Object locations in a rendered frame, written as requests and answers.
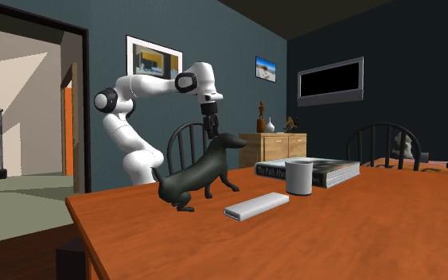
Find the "thick dark hardcover book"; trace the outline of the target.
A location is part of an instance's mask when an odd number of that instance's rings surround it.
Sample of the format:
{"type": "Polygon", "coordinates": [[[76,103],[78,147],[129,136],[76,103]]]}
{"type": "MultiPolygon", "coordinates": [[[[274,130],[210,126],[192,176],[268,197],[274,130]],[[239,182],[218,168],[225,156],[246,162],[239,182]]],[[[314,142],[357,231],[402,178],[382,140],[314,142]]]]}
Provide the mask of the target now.
{"type": "Polygon", "coordinates": [[[316,157],[290,157],[255,163],[255,175],[286,180],[286,162],[311,161],[313,163],[312,186],[329,189],[360,174],[358,161],[325,159],[316,157]]]}

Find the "small blue wall picture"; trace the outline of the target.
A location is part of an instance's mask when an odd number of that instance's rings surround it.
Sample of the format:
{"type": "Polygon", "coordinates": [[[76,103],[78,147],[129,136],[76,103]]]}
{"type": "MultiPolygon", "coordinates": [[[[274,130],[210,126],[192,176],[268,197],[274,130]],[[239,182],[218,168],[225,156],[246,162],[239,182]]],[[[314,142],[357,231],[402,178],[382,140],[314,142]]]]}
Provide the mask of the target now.
{"type": "Polygon", "coordinates": [[[255,58],[255,76],[262,80],[276,82],[276,64],[257,56],[255,58]]]}

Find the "dark door frame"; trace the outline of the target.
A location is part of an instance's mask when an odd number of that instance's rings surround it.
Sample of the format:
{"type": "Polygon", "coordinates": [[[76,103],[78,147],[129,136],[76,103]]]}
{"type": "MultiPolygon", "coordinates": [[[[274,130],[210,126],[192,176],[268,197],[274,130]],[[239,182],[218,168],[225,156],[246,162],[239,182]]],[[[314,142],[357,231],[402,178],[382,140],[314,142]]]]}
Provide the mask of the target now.
{"type": "Polygon", "coordinates": [[[5,14],[12,18],[18,18],[24,21],[30,21],[34,24],[45,25],[54,29],[61,29],[66,32],[75,33],[82,37],[83,49],[83,134],[84,140],[81,142],[84,146],[84,191],[90,193],[91,187],[91,149],[90,149],[90,81],[89,81],[89,35],[88,29],[77,25],[71,25],[66,22],[58,21],[49,17],[33,14],[24,10],[20,10],[11,6],[0,4],[0,14],[5,14]]]}

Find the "flat grey rectangular box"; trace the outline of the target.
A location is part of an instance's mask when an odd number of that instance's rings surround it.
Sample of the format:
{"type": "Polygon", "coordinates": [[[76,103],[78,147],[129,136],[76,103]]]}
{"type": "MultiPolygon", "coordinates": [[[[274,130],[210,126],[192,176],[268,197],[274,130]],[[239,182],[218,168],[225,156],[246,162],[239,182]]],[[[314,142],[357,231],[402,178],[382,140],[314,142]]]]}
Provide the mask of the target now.
{"type": "Polygon", "coordinates": [[[244,221],[253,216],[288,203],[290,197],[277,192],[257,196],[256,198],[234,204],[224,209],[224,214],[234,220],[244,221]]]}

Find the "grey-framed black wall screen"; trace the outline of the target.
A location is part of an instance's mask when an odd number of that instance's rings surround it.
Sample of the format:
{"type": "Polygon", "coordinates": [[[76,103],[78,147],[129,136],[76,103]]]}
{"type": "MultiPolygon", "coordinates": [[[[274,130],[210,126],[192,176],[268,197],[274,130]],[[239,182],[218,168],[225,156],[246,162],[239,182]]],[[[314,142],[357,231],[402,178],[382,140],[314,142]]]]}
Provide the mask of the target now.
{"type": "Polygon", "coordinates": [[[364,99],[364,58],[358,57],[298,73],[299,107],[364,99]]]}

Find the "large white-framed wall picture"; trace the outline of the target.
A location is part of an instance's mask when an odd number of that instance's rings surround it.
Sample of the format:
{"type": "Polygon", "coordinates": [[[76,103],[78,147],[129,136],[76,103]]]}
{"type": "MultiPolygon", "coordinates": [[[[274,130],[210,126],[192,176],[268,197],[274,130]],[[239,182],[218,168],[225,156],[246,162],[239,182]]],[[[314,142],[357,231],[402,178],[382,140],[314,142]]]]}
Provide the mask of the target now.
{"type": "Polygon", "coordinates": [[[149,75],[173,80],[183,71],[183,53],[135,37],[127,39],[127,75],[149,75]]]}

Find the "dark grey dog figure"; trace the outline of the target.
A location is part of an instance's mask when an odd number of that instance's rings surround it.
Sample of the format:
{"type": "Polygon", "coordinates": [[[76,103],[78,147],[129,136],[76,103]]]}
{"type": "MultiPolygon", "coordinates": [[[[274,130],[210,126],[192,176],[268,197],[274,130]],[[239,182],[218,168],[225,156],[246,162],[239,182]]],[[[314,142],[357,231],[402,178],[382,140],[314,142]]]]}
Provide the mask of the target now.
{"type": "Polygon", "coordinates": [[[246,145],[246,140],[233,134],[223,133],[214,138],[206,152],[186,169],[163,177],[157,169],[152,168],[159,181],[159,197],[177,207],[179,212],[193,212],[193,207],[187,207],[191,200],[190,192],[205,188],[205,197],[211,199],[210,185],[218,177],[233,192],[239,192],[240,189],[228,180],[226,149],[239,149],[246,145]]]}

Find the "white cylindrical cup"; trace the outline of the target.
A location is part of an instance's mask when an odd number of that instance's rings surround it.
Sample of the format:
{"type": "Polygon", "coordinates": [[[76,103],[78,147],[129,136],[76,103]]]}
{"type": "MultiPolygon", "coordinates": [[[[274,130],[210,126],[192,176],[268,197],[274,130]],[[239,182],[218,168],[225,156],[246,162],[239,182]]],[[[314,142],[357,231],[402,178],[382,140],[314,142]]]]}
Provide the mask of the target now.
{"type": "Polygon", "coordinates": [[[312,193],[313,162],[286,161],[286,191],[296,196],[309,196],[312,193]]]}

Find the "wooden sideboard with figures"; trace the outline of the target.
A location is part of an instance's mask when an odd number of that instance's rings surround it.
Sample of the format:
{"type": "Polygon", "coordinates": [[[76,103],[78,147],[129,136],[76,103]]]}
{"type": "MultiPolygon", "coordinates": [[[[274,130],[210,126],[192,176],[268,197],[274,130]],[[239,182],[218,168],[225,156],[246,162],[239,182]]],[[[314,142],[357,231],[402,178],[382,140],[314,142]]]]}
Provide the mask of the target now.
{"type": "Polygon", "coordinates": [[[260,101],[255,133],[239,134],[247,141],[247,145],[239,151],[240,168],[252,167],[260,161],[306,156],[307,134],[275,132],[271,118],[265,122],[264,110],[263,101],[260,101]]]}

